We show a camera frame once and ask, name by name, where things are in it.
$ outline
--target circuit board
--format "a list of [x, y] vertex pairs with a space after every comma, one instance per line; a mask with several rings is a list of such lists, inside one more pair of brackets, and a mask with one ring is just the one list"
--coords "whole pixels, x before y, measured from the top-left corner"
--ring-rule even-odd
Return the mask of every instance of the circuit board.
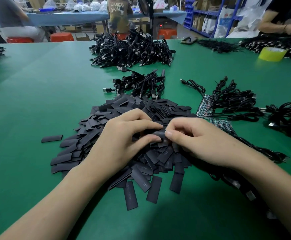
[[210, 118], [210, 123], [220, 129], [226, 128], [228, 131], [232, 130], [232, 123], [229, 120]]
[[207, 114], [212, 113], [212, 109], [210, 108], [212, 96], [205, 94], [204, 97], [207, 100], [207, 102], [204, 99], [202, 99], [197, 111], [197, 117], [199, 118], [204, 118]]

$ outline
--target left hand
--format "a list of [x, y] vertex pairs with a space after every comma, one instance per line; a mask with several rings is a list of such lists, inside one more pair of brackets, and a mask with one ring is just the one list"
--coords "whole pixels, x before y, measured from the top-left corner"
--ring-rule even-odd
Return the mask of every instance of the left hand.
[[140, 109], [133, 109], [109, 120], [87, 158], [79, 165], [97, 169], [100, 177], [109, 178], [123, 169], [142, 148], [150, 142], [161, 142], [161, 138], [148, 134], [132, 142], [132, 135], [146, 129], [162, 129]]

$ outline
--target gray shirt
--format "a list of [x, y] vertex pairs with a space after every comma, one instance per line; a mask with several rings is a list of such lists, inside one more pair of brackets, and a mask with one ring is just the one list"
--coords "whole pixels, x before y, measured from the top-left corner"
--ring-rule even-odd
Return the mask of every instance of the gray shirt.
[[0, 27], [22, 27], [20, 7], [13, 0], [0, 0]]

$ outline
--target blue table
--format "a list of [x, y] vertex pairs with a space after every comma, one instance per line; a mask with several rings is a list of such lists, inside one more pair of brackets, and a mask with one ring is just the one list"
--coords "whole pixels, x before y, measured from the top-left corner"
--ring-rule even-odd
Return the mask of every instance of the blue table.
[[[165, 16], [176, 21], [179, 24], [183, 24], [183, 21], [187, 13], [183, 11], [163, 13], [154, 13], [155, 17]], [[62, 26], [62, 25], [78, 25], [84, 23], [94, 23], [97, 21], [108, 20], [110, 17], [107, 12], [62, 12], [62, 13], [28, 13], [30, 19], [29, 23], [24, 23], [27, 26]], [[129, 15], [129, 18], [141, 18], [144, 17], [142, 13], [134, 13]]]

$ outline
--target green workbench surface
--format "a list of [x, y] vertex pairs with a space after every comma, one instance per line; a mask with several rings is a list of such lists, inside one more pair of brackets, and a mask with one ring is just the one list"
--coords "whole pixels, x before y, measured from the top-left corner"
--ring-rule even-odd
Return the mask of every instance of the green workbench surface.
[[[198, 44], [169, 40], [176, 50], [171, 67], [156, 63], [133, 70], [166, 69], [164, 98], [188, 105], [195, 113], [202, 100], [180, 82], [193, 79], [211, 94], [225, 75], [237, 88], [257, 94], [257, 106], [291, 101], [291, 60], [258, 60], [249, 51], [218, 54]], [[102, 89], [122, 78], [115, 67], [91, 67], [88, 42], [7, 44], [0, 59], [0, 233], [48, 194], [61, 173], [50, 173], [60, 141], [40, 143], [44, 136], [73, 135], [91, 107], [114, 94]], [[257, 123], [233, 122], [235, 131], [255, 145], [291, 157], [291, 138]], [[291, 173], [291, 159], [282, 167]], [[99, 192], [72, 231], [71, 239], [280, 239], [280, 230], [243, 195], [214, 181], [195, 167], [185, 170], [181, 193], [169, 190], [173, 172], [163, 177], [158, 203], [146, 201], [135, 184], [139, 207], [127, 211], [123, 189]]]

